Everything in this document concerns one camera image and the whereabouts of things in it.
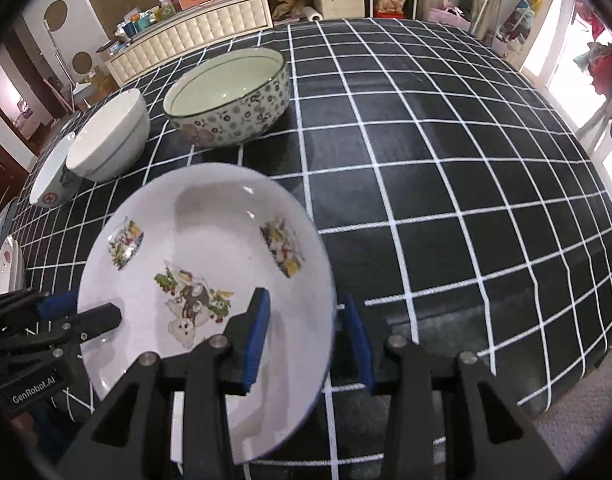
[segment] red circular logo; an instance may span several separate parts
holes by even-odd
[[[45,204],[54,204],[55,202],[57,202],[57,195],[55,193],[46,193],[42,197],[42,201]]]

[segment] stack of plates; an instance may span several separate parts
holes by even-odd
[[[7,236],[0,249],[0,294],[24,288],[24,257],[19,244]]]

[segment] table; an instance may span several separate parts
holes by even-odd
[[[164,95],[202,60],[257,45],[289,64],[289,110],[263,138],[195,150],[166,121]],[[126,88],[142,91],[151,116],[126,174],[38,209],[27,197],[45,150],[24,186],[13,234],[34,288],[76,289],[123,200],[167,171],[219,161],[270,176],[305,207],[330,256],[340,316],[350,292],[430,351],[477,352],[531,416],[612,343],[611,199],[553,108],[465,32],[399,20],[298,24],[212,46]],[[314,411],[249,466],[251,477],[377,478],[388,400],[362,389],[338,331]],[[77,420],[96,402],[83,366],[54,397]],[[438,423],[438,456],[442,436]]]

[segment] flower pattern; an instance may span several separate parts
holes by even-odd
[[[173,126],[198,148],[239,144],[260,136],[288,108],[288,67],[263,88],[221,108],[189,118],[170,118]]]

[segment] wooden door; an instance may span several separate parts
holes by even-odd
[[[0,145],[0,211],[19,195],[28,172]]]

